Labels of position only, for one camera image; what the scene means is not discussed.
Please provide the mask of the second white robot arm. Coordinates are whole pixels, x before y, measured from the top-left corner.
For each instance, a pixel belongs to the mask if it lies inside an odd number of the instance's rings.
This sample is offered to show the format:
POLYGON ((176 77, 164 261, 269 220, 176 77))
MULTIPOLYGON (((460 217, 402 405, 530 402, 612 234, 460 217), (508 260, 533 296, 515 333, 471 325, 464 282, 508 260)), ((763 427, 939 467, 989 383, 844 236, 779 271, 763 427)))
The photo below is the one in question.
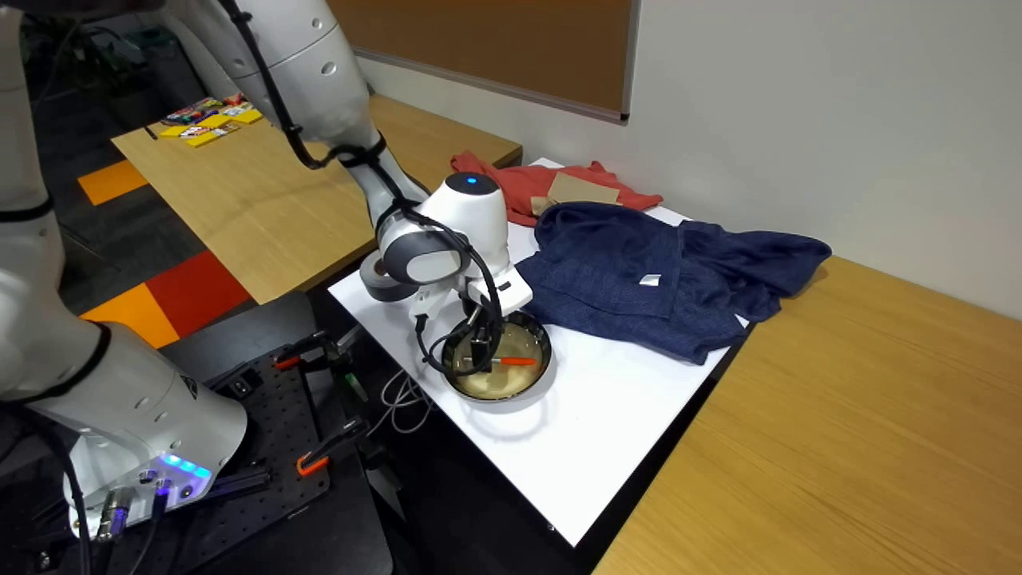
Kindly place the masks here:
POLYGON ((59 299, 62 236, 38 163, 23 17, 17 0, 0 7, 0 400, 75 433, 70 529, 94 537, 206 498, 248 419, 132 329, 59 299))

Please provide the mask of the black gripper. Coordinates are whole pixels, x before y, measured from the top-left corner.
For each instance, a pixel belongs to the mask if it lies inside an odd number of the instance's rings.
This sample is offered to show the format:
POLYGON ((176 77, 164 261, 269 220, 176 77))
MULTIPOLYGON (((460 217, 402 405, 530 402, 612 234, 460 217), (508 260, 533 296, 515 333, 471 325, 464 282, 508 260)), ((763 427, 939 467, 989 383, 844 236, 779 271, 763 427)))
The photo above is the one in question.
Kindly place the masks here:
POLYGON ((493 356, 498 351, 498 337, 500 337, 503 320, 500 320, 500 307, 493 299, 483 299, 464 333, 460 340, 453 348, 453 361, 460 374, 489 374, 493 369, 493 356))

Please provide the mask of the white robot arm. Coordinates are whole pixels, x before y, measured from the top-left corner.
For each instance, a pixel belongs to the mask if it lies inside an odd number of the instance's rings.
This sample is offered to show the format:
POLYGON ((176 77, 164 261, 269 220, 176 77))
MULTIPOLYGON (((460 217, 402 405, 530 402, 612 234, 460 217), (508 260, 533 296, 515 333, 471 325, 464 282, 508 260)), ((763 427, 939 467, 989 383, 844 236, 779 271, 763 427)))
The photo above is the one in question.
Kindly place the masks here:
POLYGON ((199 73, 238 88, 284 135, 305 169, 346 165, 356 182, 378 250, 359 282, 378 299, 424 303, 453 290, 466 320, 448 334, 466 361, 493 369, 515 303, 500 184, 453 173, 417 184, 370 117, 370 88, 324 0, 167 0, 164 18, 199 73))

